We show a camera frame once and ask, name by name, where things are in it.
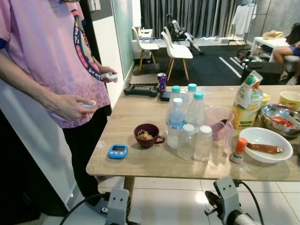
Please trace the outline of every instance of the graphic print on shirt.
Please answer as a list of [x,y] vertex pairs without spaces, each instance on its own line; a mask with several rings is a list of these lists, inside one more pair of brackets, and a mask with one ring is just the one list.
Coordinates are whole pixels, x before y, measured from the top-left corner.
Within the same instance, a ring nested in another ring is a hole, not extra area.
[[90,51],[90,45],[85,35],[83,25],[81,23],[81,19],[79,13],[76,9],[72,10],[72,14],[75,18],[74,23],[74,45],[78,57],[86,68],[86,70],[96,79],[102,80],[102,77],[99,73],[99,69],[92,58],[92,54]]

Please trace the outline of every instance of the gray curtain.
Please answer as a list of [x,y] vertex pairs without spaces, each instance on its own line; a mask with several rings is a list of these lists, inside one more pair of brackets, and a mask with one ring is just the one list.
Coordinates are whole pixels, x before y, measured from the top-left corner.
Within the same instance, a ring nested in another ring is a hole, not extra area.
[[240,0],[141,0],[142,27],[153,29],[154,37],[166,25],[166,15],[171,13],[181,27],[194,37],[211,37],[217,11],[215,35],[227,37],[231,34],[231,21]]

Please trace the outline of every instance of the stainless steel bowl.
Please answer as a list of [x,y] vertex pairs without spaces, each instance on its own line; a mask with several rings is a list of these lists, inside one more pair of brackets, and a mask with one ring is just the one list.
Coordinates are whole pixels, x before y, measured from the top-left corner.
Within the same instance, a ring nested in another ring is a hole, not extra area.
[[[276,116],[281,116],[292,122],[296,128],[285,127],[273,122],[271,119]],[[285,105],[265,105],[261,109],[260,118],[265,128],[275,131],[284,137],[295,138],[300,134],[300,110]]]

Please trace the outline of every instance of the yellow cup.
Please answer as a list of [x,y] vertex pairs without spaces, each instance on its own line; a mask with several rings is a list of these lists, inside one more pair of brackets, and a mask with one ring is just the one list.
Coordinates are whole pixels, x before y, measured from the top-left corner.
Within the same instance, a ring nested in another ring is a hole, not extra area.
[[300,94],[292,91],[280,93],[279,104],[298,109],[300,107]]
[[266,104],[267,104],[267,101],[270,100],[270,96],[266,93],[263,94],[263,99],[262,99],[262,104],[261,104],[261,107],[260,108],[263,108]]

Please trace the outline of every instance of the orange bottle cap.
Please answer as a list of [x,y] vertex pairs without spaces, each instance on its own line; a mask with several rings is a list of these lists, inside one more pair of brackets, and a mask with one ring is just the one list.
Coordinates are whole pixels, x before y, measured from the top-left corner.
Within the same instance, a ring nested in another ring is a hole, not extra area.
[[241,154],[245,151],[245,147],[247,146],[248,144],[248,141],[246,138],[239,138],[238,139],[238,142],[236,143],[236,146],[235,146],[235,152],[238,153],[238,154]]

